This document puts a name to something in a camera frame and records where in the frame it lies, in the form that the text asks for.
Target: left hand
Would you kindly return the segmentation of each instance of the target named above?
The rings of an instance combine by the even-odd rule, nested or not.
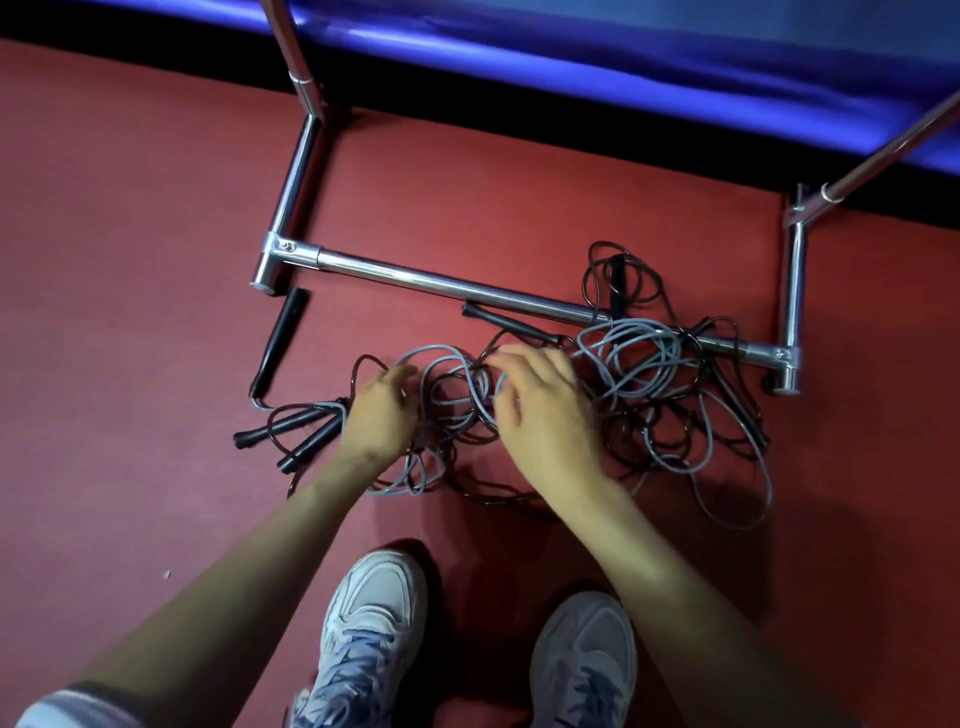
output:
[[[417,367],[380,372],[356,393],[340,438],[340,454],[383,473],[410,446],[417,429],[417,397],[404,390]]]

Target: metal frame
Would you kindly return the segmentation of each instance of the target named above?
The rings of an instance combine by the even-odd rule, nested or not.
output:
[[[306,117],[300,139],[287,172],[280,199],[270,228],[263,240],[251,285],[275,295],[285,264],[330,273],[341,273],[362,279],[435,293],[461,301],[483,303],[520,313],[528,313],[555,321],[586,326],[591,322],[608,321],[610,314],[599,316],[589,306],[565,303],[540,296],[531,296],[505,288],[453,279],[426,271],[404,268],[377,260],[336,253],[293,239],[303,202],[311,159],[323,147],[322,136],[331,133],[332,125],[324,124],[326,106],[320,87],[307,66],[296,27],[286,0],[261,0],[274,36],[283,53]],[[932,109],[914,126],[886,144],[839,182],[825,184],[817,193],[807,194],[798,185],[783,215],[784,246],[780,287],[780,333],[777,344],[734,341],[717,336],[697,336],[707,351],[766,367],[772,370],[770,391],[779,395],[800,394],[799,377],[803,351],[800,344],[804,310],[804,278],[806,236],[809,225],[821,214],[842,202],[847,195],[871,180],[893,162],[908,154],[933,134],[942,131],[960,118],[960,91]]]

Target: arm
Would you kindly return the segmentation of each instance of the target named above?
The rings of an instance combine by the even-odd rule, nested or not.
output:
[[[247,701],[347,511],[410,443],[416,371],[357,395],[340,449],[306,488],[97,658],[72,687],[151,726],[230,725]]]
[[[849,726],[825,696],[606,477],[589,403],[557,351],[503,347],[495,402],[507,451],[616,588],[690,726]]]

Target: sneaker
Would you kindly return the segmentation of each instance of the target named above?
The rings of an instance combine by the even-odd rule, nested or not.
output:
[[[622,728],[635,684],[636,644],[626,612],[612,596],[580,592],[537,638],[531,728]]]
[[[389,726],[423,641],[426,604],[426,578],[411,556],[383,549],[354,564],[327,607],[317,682],[294,726]]]

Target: forearm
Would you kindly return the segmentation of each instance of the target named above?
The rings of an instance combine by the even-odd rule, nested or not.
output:
[[[81,678],[155,725],[230,725],[376,467],[335,457],[316,481]]]
[[[668,544],[619,484],[554,505],[604,569],[691,726],[853,726]]]

